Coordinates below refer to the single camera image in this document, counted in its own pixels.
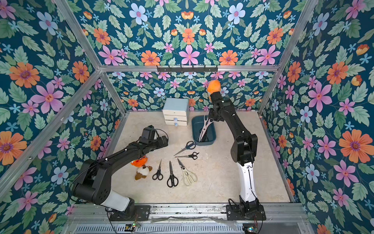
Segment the pink kitchen scissors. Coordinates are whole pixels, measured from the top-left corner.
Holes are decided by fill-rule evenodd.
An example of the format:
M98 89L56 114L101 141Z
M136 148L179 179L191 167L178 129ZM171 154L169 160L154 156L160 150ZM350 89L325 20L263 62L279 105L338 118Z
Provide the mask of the pink kitchen scissors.
M203 120L204 120L204 124L203 124L202 130L200 132L200 136L199 136L199 139L198 139L199 142L203 141L203 139L205 138L207 129L213 123L213 121L210 121L208 119L208 115L204 115L204 119Z

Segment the cream kitchen scissors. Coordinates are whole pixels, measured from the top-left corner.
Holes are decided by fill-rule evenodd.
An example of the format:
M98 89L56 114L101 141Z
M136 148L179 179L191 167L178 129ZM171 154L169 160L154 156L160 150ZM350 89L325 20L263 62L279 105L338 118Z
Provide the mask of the cream kitchen scissors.
M185 186L191 186L193 183L196 183L198 181L197 175L189 171L179 159L178 159L178 163L183 173L183 178L182 178L183 184Z

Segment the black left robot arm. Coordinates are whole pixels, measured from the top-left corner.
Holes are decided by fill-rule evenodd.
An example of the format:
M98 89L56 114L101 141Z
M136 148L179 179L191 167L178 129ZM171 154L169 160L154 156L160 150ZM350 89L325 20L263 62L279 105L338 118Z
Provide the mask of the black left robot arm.
M99 160L86 160L72 184L72 196L87 202L123 212L131 199L112 189L112 176L119 169L140 159L147 153L168 146L168 138L130 143L125 149Z

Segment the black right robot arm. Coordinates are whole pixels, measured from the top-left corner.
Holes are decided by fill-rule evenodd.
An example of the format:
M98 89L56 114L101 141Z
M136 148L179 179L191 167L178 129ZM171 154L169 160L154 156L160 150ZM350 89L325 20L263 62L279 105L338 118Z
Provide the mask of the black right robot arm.
M240 175L238 210L243 217L249 218L260 210L253 172L258 137L246 129L231 100L224 99L219 91L210 94L210 100L213 107L209 110L208 119L225 122L234 138L230 153L233 161L237 163Z

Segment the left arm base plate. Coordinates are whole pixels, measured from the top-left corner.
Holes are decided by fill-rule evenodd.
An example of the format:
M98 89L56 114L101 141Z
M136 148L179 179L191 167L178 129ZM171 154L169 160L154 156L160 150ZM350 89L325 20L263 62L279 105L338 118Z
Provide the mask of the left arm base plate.
M147 221L150 216L150 205L132 205L125 211L115 210L110 215L110 221Z

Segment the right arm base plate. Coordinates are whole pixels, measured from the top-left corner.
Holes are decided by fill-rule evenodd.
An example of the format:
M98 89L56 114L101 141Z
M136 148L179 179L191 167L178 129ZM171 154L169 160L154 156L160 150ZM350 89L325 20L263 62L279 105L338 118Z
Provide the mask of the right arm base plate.
M226 205L227 220L234 221L265 221L266 214L264 207L260 205L258 209L252 209L250 211L242 212L239 207L233 204Z

